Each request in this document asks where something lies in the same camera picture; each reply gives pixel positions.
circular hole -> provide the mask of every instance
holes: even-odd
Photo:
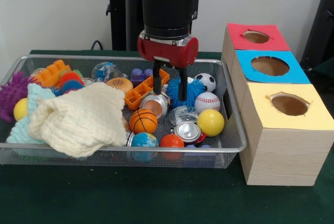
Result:
[[[259,72],[270,76],[282,76],[290,68],[284,61],[279,58],[260,56],[252,60],[252,67]]]
[[[271,103],[278,111],[290,116],[305,114],[309,106],[303,99],[288,94],[275,96],[271,99]]]
[[[244,33],[244,38],[251,43],[263,44],[269,41],[270,36],[263,32],[247,31]]]

black cable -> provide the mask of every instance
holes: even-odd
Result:
[[[101,42],[99,40],[95,40],[94,41],[94,43],[93,43],[92,47],[90,48],[90,50],[94,50],[96,44],[99,45],[100,50],[103,50],[103,46],[102,46],[102,44],[101,44]]]

shape sorter box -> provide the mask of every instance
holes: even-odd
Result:
[[[249,81],[283,84],[309,84],[291,52],[235,51],[231,81],[239,110]]]
[[[247,185],[314,185],[333,144],[334,120],[313,85],[249,82],[241,116]]]
[[[235,50],[290,51],[275,25],[239,25],[228,23],[225,30],[221,60],[231,73]]]

orange toy block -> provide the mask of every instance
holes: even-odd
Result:
[[[162,69],[160,69],[160,76],[161,85],[166,84],[170,79],[169,74]],[[126,94],[125,104],[127,104],[130,110],[137,110],[143,97],[151,91],[153,91],[153,75]]]
[[[35,75],[36,83],[40,83],[42,87],[58,87],[59,77],[63,71],[71,71],[71,68],[65,65],[63,60],[57,60]]]

orange toy basketball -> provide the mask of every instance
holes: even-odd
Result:
[[[158,126],[156,115],[148,109],[139,109],[130,118],[130,128],[135,134],[153,134]]]

